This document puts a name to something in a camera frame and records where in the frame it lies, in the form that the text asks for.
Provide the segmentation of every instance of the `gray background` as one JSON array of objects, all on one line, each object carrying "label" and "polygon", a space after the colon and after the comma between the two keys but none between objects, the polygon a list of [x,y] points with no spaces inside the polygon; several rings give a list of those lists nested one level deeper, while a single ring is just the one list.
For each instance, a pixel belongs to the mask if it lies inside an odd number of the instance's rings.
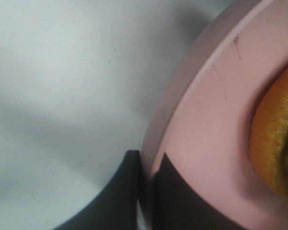
[{"label": "gray background", "polygon": [[94,198],[232,1],[0,0],[0,230],[51,229]]}]

